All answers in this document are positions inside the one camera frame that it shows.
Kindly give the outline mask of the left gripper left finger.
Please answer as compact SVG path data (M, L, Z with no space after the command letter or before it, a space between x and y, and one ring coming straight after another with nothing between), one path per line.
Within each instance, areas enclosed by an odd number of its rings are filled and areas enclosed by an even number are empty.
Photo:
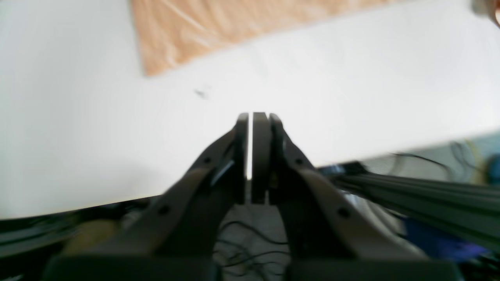
M247 113L131 226L81 254L54 258L45 281L221 281L220 222L245 199Z

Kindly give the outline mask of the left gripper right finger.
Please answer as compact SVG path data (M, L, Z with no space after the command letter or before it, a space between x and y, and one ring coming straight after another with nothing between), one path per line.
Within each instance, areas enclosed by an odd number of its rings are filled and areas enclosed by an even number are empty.
M293 144L276 114L252 115L252 202L281 215L290 262L284 281L460 281L457 267L381 233Z

